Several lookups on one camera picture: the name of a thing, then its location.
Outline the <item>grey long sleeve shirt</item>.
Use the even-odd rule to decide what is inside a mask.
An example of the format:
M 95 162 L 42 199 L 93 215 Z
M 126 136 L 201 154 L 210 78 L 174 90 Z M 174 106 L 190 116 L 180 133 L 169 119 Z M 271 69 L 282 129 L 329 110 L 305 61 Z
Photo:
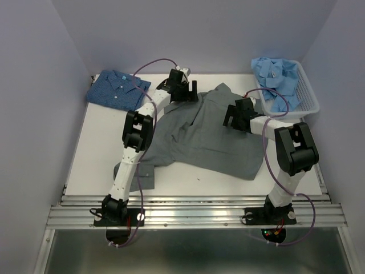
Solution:
M 174 162 L 254 180 L 263 162 L 261 136 L 223 126 L 228 105 L 239 99 L 221 83 L 198 93 L 198 102 L 166 106 L 130 190 L 153 189 L 155 168 Z

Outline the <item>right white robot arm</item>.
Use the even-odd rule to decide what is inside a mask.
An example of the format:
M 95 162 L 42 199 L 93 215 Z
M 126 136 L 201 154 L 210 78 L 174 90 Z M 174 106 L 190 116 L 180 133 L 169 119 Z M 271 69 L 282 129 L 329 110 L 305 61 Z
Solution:
M 266 154 L 264 159 L 275 185 L 266 196 L 262 207 L 245 208 L 242 219 L 245 224 L 275 223 L 277 220 L 289 220 L 295 223 L 292 208 L 294 197 L 303 197 L 310 201 L 308 195 L 297 193 L 297 187 L 304 175 L 319 161 L 319 153 L 307 123 L 286 123 L 259 114 L 254 110 L 254 103 L 249 98 L 235 101 L 229 105 L 225 114 L 224 126 L 235 130 L 262 136 L 263 143 L 268 139 L 274 141 L 279 174 L 275 176 Z

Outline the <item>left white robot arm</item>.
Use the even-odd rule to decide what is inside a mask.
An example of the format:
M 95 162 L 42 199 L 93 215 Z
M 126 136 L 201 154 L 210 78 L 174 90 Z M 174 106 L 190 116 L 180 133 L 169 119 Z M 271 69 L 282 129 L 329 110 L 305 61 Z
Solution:
M 128 111 L 125 118 L 122 141 L 123 155 L 113 185 L 102 201 L 101 217 L 115 225 L 127 218 L 129 191 L 137 165 L 152 143 L 154 126 L 159 112 L 172 102 L 196 102 L 197 82 L 189 89 L 189 68 L 176 66 L 169 77 L 155 89 L 152 97 L 136 111 Z

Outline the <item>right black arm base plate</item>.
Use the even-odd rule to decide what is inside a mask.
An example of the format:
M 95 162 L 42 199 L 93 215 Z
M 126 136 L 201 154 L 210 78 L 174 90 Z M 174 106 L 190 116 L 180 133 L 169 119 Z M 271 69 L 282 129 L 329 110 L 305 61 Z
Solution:
M 292 203 L 275 207 L 269 196 L 266 196 L 262 207 L 246 207 L 241 223 L 244 225 L 294 225 L 297 223 Z

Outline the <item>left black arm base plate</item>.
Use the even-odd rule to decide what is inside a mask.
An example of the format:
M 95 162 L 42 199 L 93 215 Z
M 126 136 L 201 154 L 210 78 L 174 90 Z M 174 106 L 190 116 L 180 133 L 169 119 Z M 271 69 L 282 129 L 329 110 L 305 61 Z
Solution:
M 121 216 L 102 213 L 101 208 L 91 208 L 89 212 L 94 216 L 95 227 L 143 227 L 145 222 L 145 211 L 141 208 L 129 208 Z

